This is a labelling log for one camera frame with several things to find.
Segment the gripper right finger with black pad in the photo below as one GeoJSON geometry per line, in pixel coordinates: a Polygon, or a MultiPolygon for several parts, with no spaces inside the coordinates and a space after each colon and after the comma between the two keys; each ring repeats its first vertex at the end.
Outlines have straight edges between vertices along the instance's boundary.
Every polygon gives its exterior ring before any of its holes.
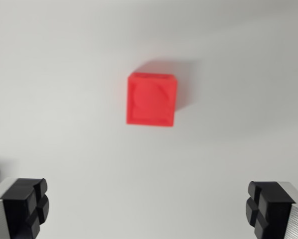
{"type": "Polygon", "coordinates": [[[298,190],[290,182],[248,186],[247,221],[258,239],[298,239],[298,190]]]}

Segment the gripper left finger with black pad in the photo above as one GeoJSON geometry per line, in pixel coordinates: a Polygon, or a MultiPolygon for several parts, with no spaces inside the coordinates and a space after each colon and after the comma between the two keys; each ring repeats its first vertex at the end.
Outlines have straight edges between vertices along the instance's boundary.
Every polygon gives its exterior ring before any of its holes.
{"type": "Polygon", "coordinates": [[[6,178],[0,183],[0,239],[35,239],[49,213],[44,178],[6,178]]]}

